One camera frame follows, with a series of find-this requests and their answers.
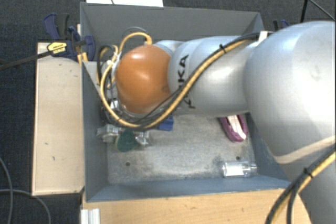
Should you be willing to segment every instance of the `yellow cable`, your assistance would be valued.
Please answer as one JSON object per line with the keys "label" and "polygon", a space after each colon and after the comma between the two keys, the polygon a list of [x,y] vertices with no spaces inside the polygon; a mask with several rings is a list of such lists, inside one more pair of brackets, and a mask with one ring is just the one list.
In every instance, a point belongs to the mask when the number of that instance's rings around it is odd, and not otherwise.
{"label": "yellow cable", "polygon": [[[328,157],[326,158],[322,163],[320,163],[318,166],[315,167],[315,169],[311,172],[312,177],[316,177],[319,173],[321,173],[325,168],[327,168],[332,162],[334,162],[336,159],[336,153],[335,151]],[[298,193],[300,193],[312,180],[312,177],[307,177],[301,184]],[[281,204],[279,207],[276,209],[273,219],[271,221],[271,224],[275,223],[277,218],[279,217],[280,213],[283,211],[283,209],[286,207],[289,198],[291,195],[291,191],[287,194],[287,196],[282,200]]]}
{"label": "yellow cable", "polygon": [[[124,45],[124,41],[121,43],[120,45],[120,49],[122,49],[122,45]],[[174,109],[178,106],[178,104],[182,101],[182,99],[184,98],[184,96],[188,93],[188,91],[190,90],[190,88],[192,87],[192,85],[196,82],[196,80],[199,78],[199,76],[202,74],[202,72],[209,66],[211,65],[214,61],[216,61],[219,57],[223,56],[225,53],[235,49],[236,47],[238,47],[239,45],[245,43],[247,41],[247,39],[245,40],[241,40],[238,41],[230,46],[228,46],[227,48],[219,51],[218,53],[216,53],[215,55],[213,55],[211,58],[207,59],[204,63],[201,64],[201,66],[196,70],[196,72],[192,75],[192,77],[190,78],[189,82],[185,85],[185,87],[182,89],[181,93],[177,96],[177,98],[175,99],[175,101],[165,110],[165,112],[156,120],[154,120],[152,123],[146,125],[144,127],[144,129],[148,129],[151,128],[153,126],[155,126],[156,124],[158,124],[161,120],[163,120],[164,118],[166,118],[169,114],[171,114]],[[107,103],[106,97],[105,97],[105,93],[104,93],[104,82],[105,79],[107,77],[107,74],[109,73],[109,71],[112,69],[113,63],[111,63],[107,69],[105,70],[102,78],[101,78],[101,83],[100,83],[100,94],[101,94],[101,100],[103,101],[103,104],[105,106],[105,108],[107,109],[107,111],[121,124],[127,126],[127,127],[132,127],[132,128],[137,128],[140,127],[140,124],[133,124],[130,122],[127,122],[125,120],[123,120],[122,118],[120,118],[109,106],[109,104]]]}
{"label": "yellow cable", "polygon": [[[112,45],[112,47],[114,48],[114,52],[113,52],[113,57],[112,57],[112,60],[114,59],[114,57],[117,57],[118,56],[118,51],[119,51],[119,48],[117,45]],[[101,59],[104,54],[109,51],[110,48],[106,47],[106,48],[103,48],[103,50],[100,52],[99,54],[99,59]],[[97,85],[100,85],[100,81],[99,81],[99,78],[98,78],[98,70],[96,71],[96,81],[97,81]]]}
{"label": "yellow cable", "polygon": [[152,38],[150,35],[144,33],[144,32],[135,32],[135,33],[131,33],[129,35],[127,35],[121,42],[120,46],[119,46],[119,53],[121,53],[125,43],[127,40],[129,40],[131,37],[135,37],[135,36],[143,36],[146,38],[147,41],[147,45],[152,45]]}

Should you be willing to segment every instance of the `glass vial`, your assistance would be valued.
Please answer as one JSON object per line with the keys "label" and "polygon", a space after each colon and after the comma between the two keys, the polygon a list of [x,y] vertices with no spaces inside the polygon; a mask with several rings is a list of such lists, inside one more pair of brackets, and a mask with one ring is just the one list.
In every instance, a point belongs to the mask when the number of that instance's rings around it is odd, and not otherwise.
{"label": "glass vial", "polygon": [[223,176],[230,177],[250,177],[257,174],[257,164],[255,162],[225,162],[223,165]]}

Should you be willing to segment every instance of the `metal bracket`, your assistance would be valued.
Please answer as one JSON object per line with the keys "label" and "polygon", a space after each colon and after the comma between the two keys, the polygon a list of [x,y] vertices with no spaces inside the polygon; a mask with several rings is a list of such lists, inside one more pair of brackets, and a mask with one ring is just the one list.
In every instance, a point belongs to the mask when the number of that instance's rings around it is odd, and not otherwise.
{"label": "metal bracket", "polygon": [[82,209],[80,211],[80,223],[100,224],[100,209],[99,208],[95,208],[93,210]]}

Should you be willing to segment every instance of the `silver robot arm segment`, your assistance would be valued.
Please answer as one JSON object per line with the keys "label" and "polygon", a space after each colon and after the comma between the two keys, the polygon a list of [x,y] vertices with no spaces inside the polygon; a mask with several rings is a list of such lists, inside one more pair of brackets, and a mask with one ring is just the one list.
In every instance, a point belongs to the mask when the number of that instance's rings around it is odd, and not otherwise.
{"label": "silver robot arm segment", "polygon": [[[236,37],[171,41],[171,92],[219,44]],[[198,79],[177,113],[227,116],[250,112],[276,161],[295,179],[335,143],[335,23],[310,22],[239,46]],[[335,163],[301,197],[313,223],[336,219]]]}

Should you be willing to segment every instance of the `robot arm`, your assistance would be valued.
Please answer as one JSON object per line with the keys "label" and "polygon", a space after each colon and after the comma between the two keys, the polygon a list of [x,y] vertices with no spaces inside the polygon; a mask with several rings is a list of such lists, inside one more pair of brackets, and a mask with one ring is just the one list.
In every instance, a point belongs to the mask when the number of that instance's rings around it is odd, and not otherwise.
{"label": "robot arm", "polygon": [[[163,58],[151,53],[150,45],[128,52],[116,71],[120,106],[127,110],[129,103],[142,108],[128,111],[139,119],[158,106],[162,113],[169,98],[167,90],[175,93],[184,88],[195,70],[221,47],[225,53],[196,78],[174,113],[220,117],[250,112],[276,161],[294,180],[335,144],[335,23],[291,26],[262,42],[242,39],[239,47],[231,50],[236,38],[161,41],[153,47]],[[136,77],[128,77],[134,73],[127,67],[137,70]],[[126,90],[118,87],[130,79],[137,83]],[[149,92],[147,101],[134,104],[137,98],[132,96],[139,91],[141,95]],[[335,163],[315,178],[301,197],[313,223],[334,223]]]}

